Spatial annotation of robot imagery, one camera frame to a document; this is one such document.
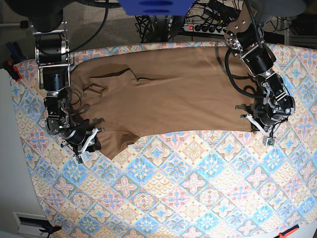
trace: power strip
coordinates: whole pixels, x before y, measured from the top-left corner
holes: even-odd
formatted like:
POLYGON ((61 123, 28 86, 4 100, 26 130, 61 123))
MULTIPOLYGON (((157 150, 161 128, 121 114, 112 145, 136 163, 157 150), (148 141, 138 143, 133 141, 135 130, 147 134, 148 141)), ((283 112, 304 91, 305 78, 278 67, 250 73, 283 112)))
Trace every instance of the power strip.
POLYGON ((185 23, 183 26, 184 31, 187 32, 199 32, 199 33, 207 33, 207 34, 216 34, 223 35, 226 31, 226 27, 222 27, 219 25, 211 25, 208 27, 208 24, 188 24, 185 23))

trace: wall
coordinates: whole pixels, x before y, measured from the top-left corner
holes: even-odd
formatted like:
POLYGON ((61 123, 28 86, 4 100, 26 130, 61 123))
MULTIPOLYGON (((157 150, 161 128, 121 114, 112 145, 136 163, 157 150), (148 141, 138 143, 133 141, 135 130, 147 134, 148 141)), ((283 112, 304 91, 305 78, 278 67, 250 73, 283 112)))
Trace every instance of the wall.
POLYGON ((9 76, 0 69, 0 230, 16 233, 13 211, 43 215, 27 169, 9 76))
POLYGON ((21 238, 21 236, 13 235, 11 233, 0 231, 0 238, 21 238))

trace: brown fabric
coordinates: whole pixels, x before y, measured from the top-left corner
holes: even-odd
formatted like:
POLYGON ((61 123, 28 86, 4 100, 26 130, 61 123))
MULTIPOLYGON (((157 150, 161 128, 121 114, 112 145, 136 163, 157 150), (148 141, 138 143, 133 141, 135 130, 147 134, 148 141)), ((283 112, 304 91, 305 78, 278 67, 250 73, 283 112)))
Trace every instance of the brown fabric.
MULTIPOLYGON (((253 99, 238 93, 224 69, 225 47, 197 47, 137 52, 81 63, 71 75, 71 89, 89 104, 83 118, 104 118, 98 133, 101 152, 113 159, 140 137, 186 130, 250 131, 240 119, 253 99)), ((231 72, 246 76, 238 58, 231 72)), ((236 80, 243 88, 250 80, 236 80)))

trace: floor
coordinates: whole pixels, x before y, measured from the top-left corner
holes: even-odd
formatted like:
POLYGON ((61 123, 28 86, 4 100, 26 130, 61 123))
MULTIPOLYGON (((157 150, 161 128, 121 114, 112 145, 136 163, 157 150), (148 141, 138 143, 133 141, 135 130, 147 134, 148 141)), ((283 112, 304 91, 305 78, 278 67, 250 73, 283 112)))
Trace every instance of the floor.
MULTIPOLYGON (((64 17, 67 21, 68 36, 70 47, 83 43, 98 29, 104 17, 104 9, 89 7, 79 3, 72 3, 64 9, 64 17)), ((13 12, 4 1, 0 1, 0 23, 20 22, 26 20, 26 17, 13 12)), ((139 34, 136 32, 134 16, 127 16, 122 8, 110 9, 107 23, 103 30, 90 43, 80 50, 104 48, 111 46, 130 45, 140 43, 139 34)), ((267 31, 273 31, 273 27, 268 24, 267 31)), ((191 41, 191 37, 177 36, 176 42, 191 41)), ((194 41, 218 41, 211 38, 194 37, 194 41)), ((34 38, 29 29, 6 29, 0 28, 0 62, 10 59, 10 52, 6 48, 7 42, 16 41, 24 55, 31 59, 34 57, 34 38)))

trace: table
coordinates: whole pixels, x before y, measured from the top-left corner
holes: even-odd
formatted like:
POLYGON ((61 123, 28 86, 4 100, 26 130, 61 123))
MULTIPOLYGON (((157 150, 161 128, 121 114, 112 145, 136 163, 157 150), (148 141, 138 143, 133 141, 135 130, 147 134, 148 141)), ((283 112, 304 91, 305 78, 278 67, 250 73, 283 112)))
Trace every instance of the table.
MULTIPOLYGON (((77 52, 98 57, 217 42, 158 43, 77 52)), ((237 131, 142 137, 112 161, 99 152, 75 165, 45 131, 45 91, 31 59, 17 65, 12 98, 26 163, 47 219, 61 238, 248 237, 317 219, 317 51, 270 45, 274 70, 296 101, 277 145, 237 131)))

